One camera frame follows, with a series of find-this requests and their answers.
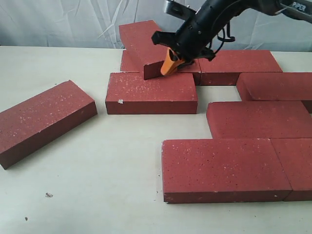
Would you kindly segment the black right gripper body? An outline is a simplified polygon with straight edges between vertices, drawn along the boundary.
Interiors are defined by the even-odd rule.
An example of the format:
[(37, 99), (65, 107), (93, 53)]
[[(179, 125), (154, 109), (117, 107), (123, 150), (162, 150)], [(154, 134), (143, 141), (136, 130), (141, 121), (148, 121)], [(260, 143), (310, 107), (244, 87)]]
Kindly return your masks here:
[(211, 49), (213, 39), (234, 42), (230, 20), (242, 11), (242, 0), (207, 0), (176, 32), (155, 31), (152, 42), (171, 48), (186, 63), (200, 58), (211, 61), (217, 53)]

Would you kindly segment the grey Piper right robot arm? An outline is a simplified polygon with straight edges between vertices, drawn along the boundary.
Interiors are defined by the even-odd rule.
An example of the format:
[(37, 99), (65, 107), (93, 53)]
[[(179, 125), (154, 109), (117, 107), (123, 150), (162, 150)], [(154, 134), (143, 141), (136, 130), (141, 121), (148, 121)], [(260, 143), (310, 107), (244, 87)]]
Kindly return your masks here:
[(152, 42), (167, 47), (160, 72), (170, 75), (193, 64), (195, 59), (212, 61), (218, 51), (212, 50), (212, 41), (233, 42), (230, 21), (243, 11), (253, 9), (268, 16), (283, 14), (294, 20), (312, 21), (312, 3), (309, 0), (207, 0), (193, 10), (174, 0), (167, 0), (164, 12), (184, 23), (176, 32), (155, 31)]

